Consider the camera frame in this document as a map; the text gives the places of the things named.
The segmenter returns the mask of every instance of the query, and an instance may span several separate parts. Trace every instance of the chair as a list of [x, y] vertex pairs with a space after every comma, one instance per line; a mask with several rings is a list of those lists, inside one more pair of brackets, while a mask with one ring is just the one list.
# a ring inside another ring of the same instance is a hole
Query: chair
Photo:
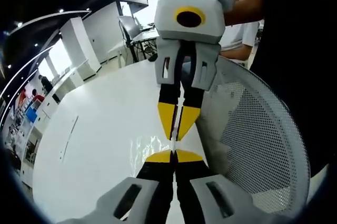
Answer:
[[226, 58], [216, 66], [196, 122], [210, 168], [248, 192], [261, 210], [295, 217], [306, 204], [310, 181], [296, 124], [252, 72]]

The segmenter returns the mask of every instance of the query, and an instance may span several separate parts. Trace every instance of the black shirt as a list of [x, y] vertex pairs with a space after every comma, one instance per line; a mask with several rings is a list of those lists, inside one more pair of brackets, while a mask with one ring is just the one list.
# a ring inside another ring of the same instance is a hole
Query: black shirt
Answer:
[[47, 93], [49, 93], [53, 89], [53, 85], [49, 82], [47, 77], [44, 77], [44, 76], [42, 77], [41, 84]]
[[322, 136], [323, 129], [313, 127], [322, 119], [313, 113], [321, 109], [322, 95], [313, 78], [322, 35], [315, 24], [319, 7], [313, 0], [264, 0], [263, 34], [250, 69], [288, 106], [306, 146], [311, 176], [332, 156], [331, 140]]

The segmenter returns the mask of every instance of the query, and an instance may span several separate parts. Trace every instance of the gray mesh chair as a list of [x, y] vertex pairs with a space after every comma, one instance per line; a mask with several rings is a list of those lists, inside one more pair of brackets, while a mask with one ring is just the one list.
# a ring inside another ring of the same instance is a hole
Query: gray mesh chair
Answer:
[[310, 170], [286, 105], [244, 67], [225, 58], [216, 65], [196, 122], [211, 169], [248, 192], [261, 210], [296, 216], [306, 203]]

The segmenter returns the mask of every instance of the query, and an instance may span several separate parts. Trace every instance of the white table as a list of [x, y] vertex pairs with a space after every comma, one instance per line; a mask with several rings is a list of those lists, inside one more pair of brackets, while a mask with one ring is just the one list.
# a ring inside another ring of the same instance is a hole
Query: white table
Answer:
[[154, 28], [154, 29], [148, 30], [146, 32], [141, 32], [139, 35], [135, 36], [132, 39], [132, 42], [134, 42], [134, 43], [142, 43], [142, 42], [146, 42], [148, 40], [154, 40], [157, 37], [159, 37], [159, 34], [157, 32], [157, 29]]
[[[154, 63], [145, 60], [63, 98], [34, 166], [34, 201], [47, 217], [58, 222], [90, 213], [101, 195], [136, 176], [149, 155], [170, 148], [157, 111], [159, 90]], [[205, 159], [195, 125], [176, 147]], [[176, 194], [167, 223], [183, 223]]]

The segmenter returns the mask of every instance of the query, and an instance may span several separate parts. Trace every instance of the ceiling light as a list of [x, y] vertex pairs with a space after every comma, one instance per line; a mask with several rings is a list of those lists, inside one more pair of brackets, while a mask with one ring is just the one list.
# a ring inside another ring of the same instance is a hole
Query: ceiling light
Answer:
[[[20, 85], [20, 87], [19, 87], [18, 90], [16, 91], [17, 93], [20, 92], [21, 88], [26, 84], [27, 81], [29, 82], [29, 79], [30, 79], [36, 72], [37, 72], [37, 69], [36, 69], [35, 71], [33, 71], [32, 74], [30, 74], [30, 75], [28, 76], [28, 78], [26, 78], [25, 81], [23, 81], [23, 83]], [[11, 108], [9, 105], [10, 105], [10, 103], [12, 103], [14, 97], [15, 97], [15, 95], [13, 95], [13, 97], [12, 97], [12, 98], [10, 99], [10, 101], [8, 102], [8, 105], [7, 105], [7, 107], [6, 107], [5, 110]], [[2, 121], [4, 120], [5, 114], [6, 114], [6, 113], [3, 113], [3, 114], [2, 114], [2, 118], [1, 118], [1, 120], [0, 120], [0, 124], [1, 124]]]
[[36, 56], [34, 56], [31, 60], [29, 60], [23, 67], [20, 68], [20, 70], [17, 71], [16, 74], [14, 74], [14, 76], [10, 79], [10, 81], [8, 81], [7, 85], [4, 87], [4, 89], [2, 90], [1, 94], [0, 94], [0, 99], [1, 97], [4, 95], [4, 92], [7, 90], [7, 88], [9, 87], [9, 85], [11, 84], [11, 82], [14, 80], [14, 78], [27, 66], [29, 65], [33, 60], [35, 60], [37, 57], [40, 57], [41, 54], [45, 53], [46, 51], [50, 50], [51, 48], [53, 48], [53, 46], [41, 51], [39, 54], [37, 54]]

